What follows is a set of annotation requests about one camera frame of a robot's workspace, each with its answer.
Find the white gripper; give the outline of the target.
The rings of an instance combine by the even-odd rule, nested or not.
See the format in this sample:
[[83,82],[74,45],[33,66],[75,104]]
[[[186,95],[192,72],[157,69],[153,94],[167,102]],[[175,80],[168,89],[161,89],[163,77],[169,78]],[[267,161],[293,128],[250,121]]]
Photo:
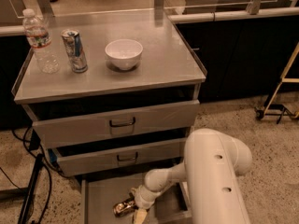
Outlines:
[[147,210],[154,205],[155,200],[160,196],[160,193],[151,191],[144,185],[140,185],[137,188],[131,188],[131,192],[135,198],[135,204],[139,208],[135,210],[133,224],[143,224],[148,214]]

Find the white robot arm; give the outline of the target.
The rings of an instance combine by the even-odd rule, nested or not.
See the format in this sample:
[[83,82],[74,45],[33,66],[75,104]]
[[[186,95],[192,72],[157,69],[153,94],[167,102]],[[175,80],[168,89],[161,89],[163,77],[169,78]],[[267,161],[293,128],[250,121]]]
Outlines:
[[249,147],[237,138],[211,129],[193,131],[178,165],[147,172],[135,189],[139,210],[150,209],[172,185],[185,181],[192,224],[251,224],[236,178],[252,164]]

